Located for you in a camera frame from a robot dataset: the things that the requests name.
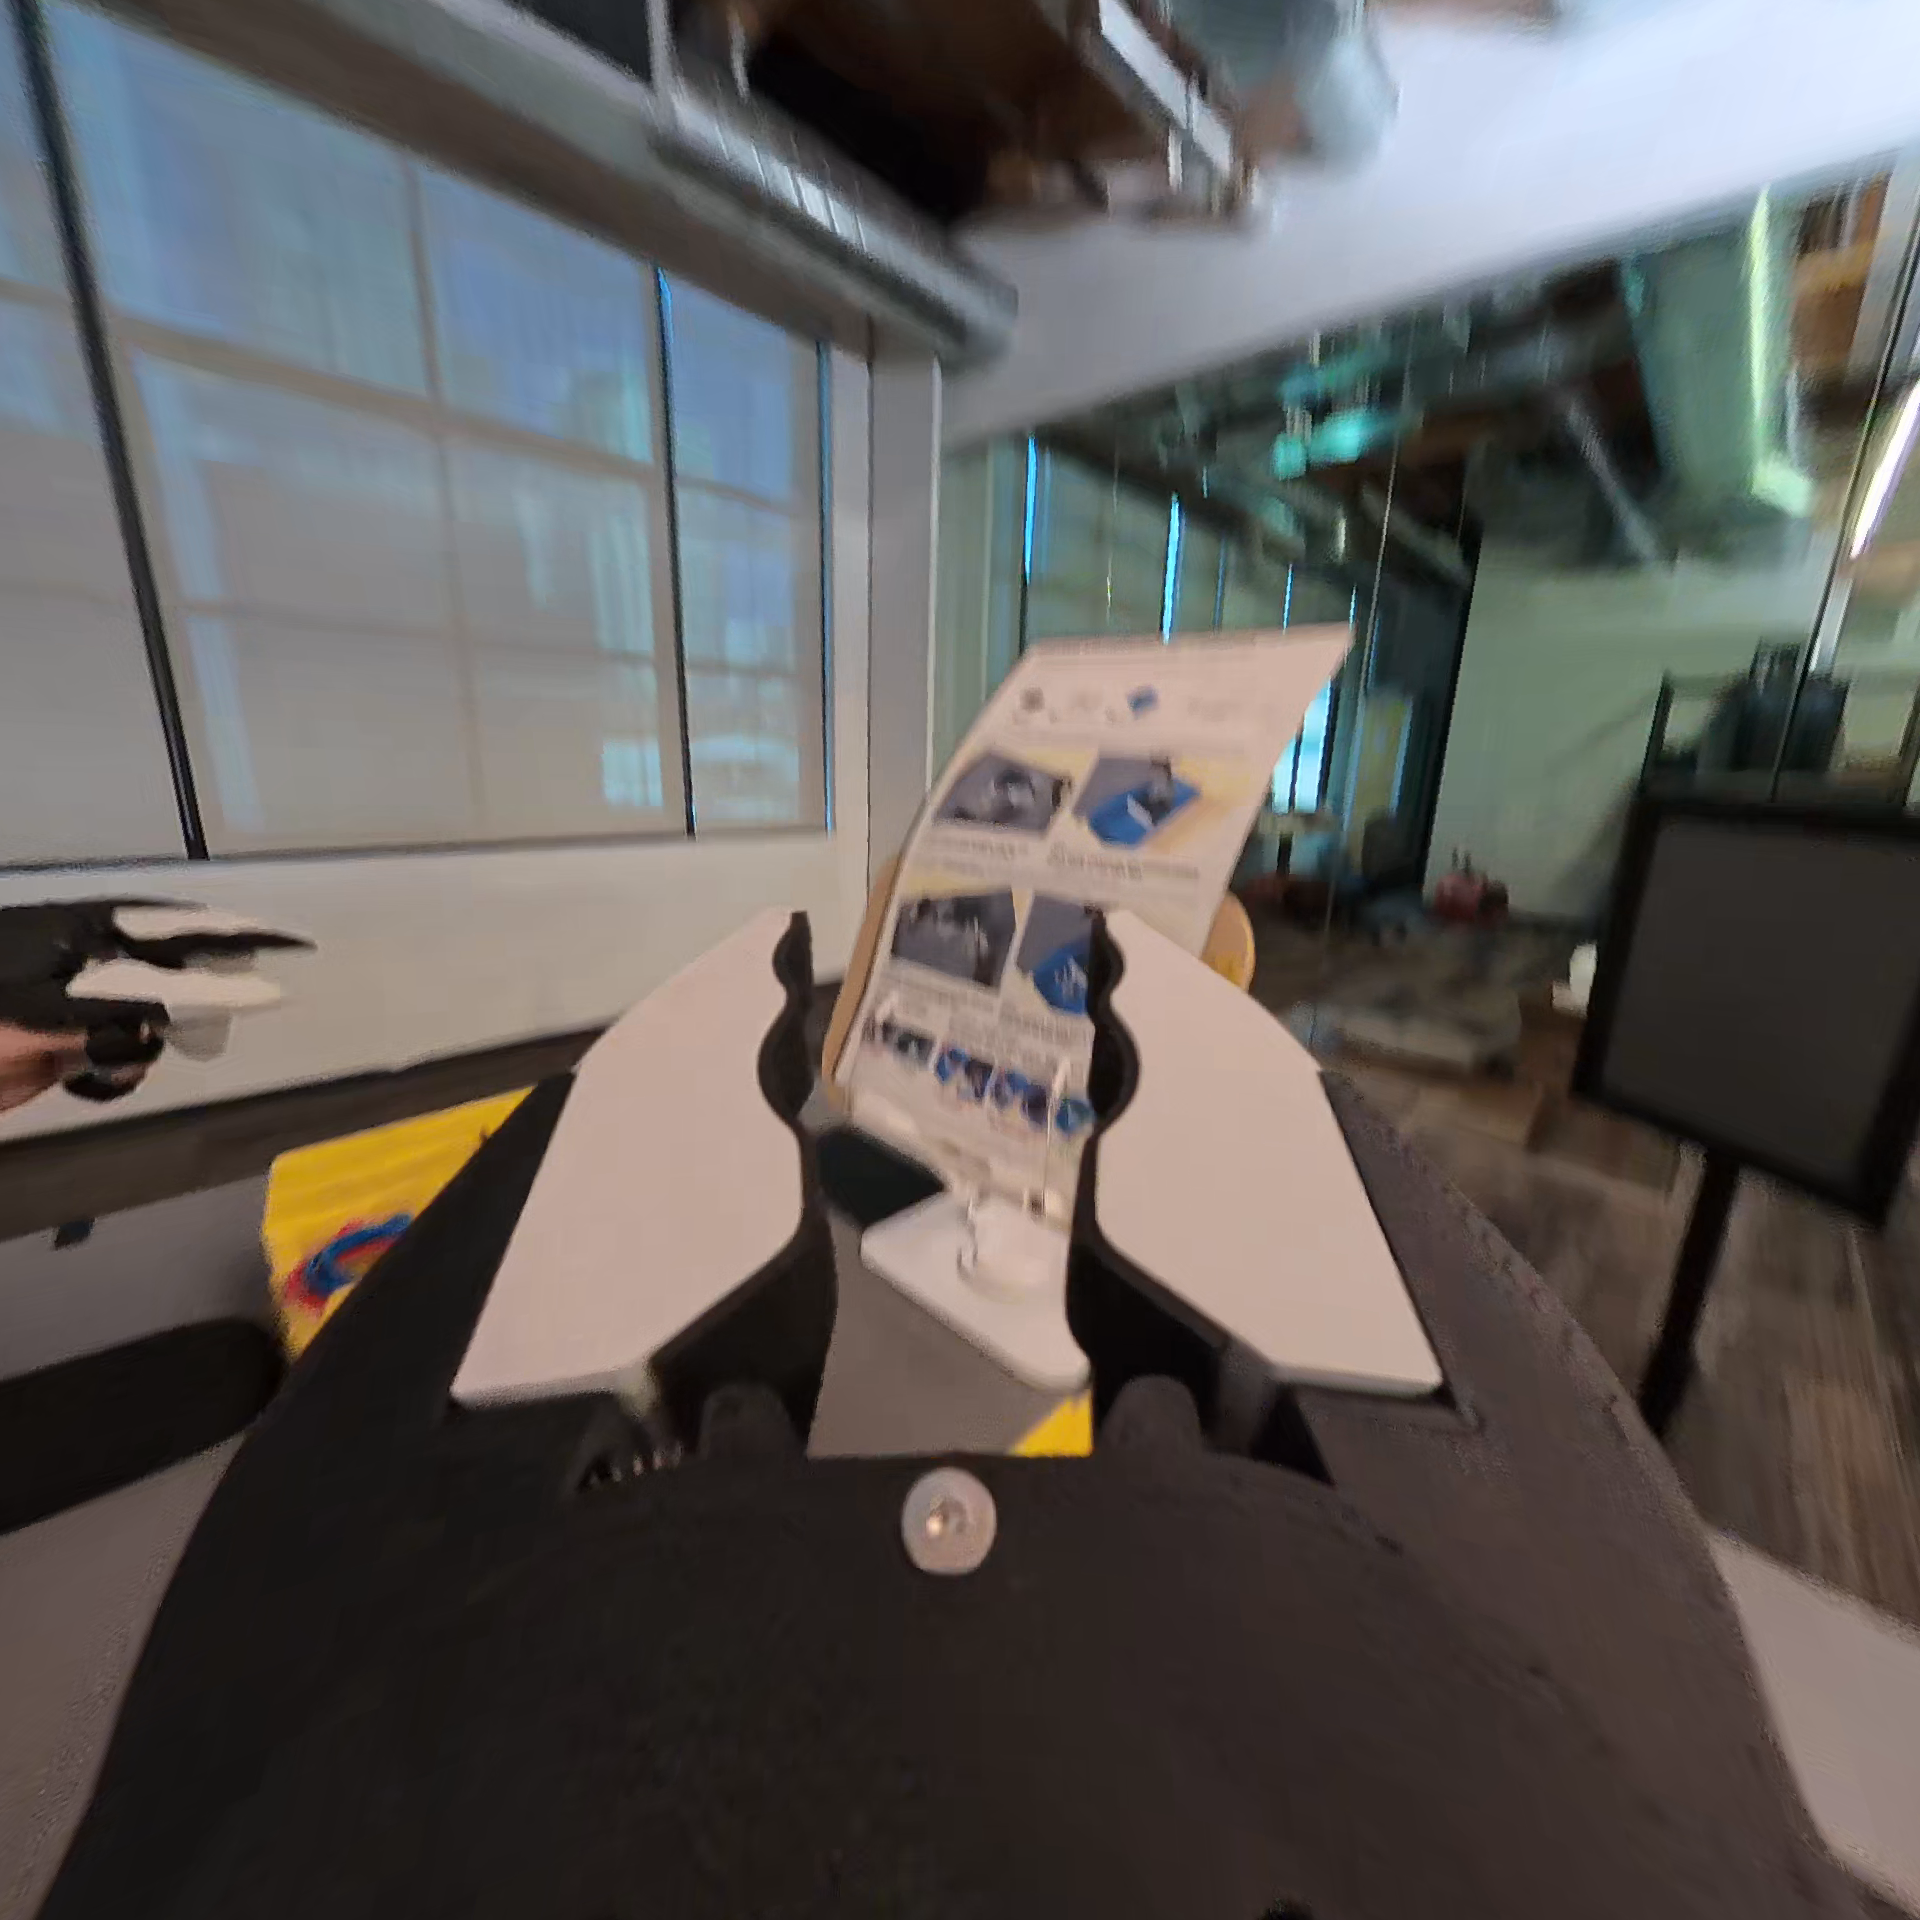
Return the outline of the printed instruction sheet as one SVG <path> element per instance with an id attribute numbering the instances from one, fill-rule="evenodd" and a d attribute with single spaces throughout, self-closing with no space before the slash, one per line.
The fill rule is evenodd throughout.
<path id="1" fill-rule="evenodd" d="M 878 891 L 833 1082 L 927 1161 L 1089 1130 L 1098 915 L 1201 954 L 1350 623 L 1043 639 L 934 779 Z"/>

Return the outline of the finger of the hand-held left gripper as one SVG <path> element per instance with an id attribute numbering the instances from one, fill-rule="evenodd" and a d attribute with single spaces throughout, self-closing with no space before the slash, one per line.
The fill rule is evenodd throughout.
<path id="1" fill-rule="evenodd" d="M 164 1014 L 249 1014 L 282 1004 L 282 986 L 254 967 L 88 962 L 66 981 L 75 1004 L 155 1006 Z"/>
<path id="2" fill-rule="evenodd" d="M 120 901 L 115 940 L 139 962 L 254 962 L 260 954 L 311 954 L 300 930 L 207 903 Z"/>

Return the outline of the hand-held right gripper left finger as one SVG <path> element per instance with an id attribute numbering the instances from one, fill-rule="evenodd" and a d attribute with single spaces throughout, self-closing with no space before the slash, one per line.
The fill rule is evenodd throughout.
<path id="1" fill-rule="evenodd" d="M 834 1260 L 801 1116 L 812 938 L 764 910 L 579 1061 L 450 1397 L 816 1411 Z"/>

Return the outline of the person's left hand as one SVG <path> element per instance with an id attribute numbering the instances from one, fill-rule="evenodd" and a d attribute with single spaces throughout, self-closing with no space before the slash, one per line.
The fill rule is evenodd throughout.
<path id="1" fill-rule="evenodd" d="M 88 1065 L 86 1034 L 2 1022 L 0 1114 L 10 1116 L 51 1095 Z"/>

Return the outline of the flattened cardboard sheets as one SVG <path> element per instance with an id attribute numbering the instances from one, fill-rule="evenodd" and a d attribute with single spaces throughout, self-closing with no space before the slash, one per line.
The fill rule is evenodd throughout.
<path id="1" fill-rule="evenodd" d="M 1255 996 L 1321 1059 L 1511 1079 L 1575 947 L 1575 933 L 1529 922 L 1275 927 Z"/>

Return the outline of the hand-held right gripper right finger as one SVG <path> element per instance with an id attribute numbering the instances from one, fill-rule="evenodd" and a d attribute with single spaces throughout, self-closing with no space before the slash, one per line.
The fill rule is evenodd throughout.
<path id="1" fill-rule="evenodd" d="M 1137 911 L 1096 925 L 1096 1132 L 1078 1175 L 1070 1329 L 1139 1305 L 1279 1385 L 1431 1402 L 1443 1362 L 1307 1047 Z"/>

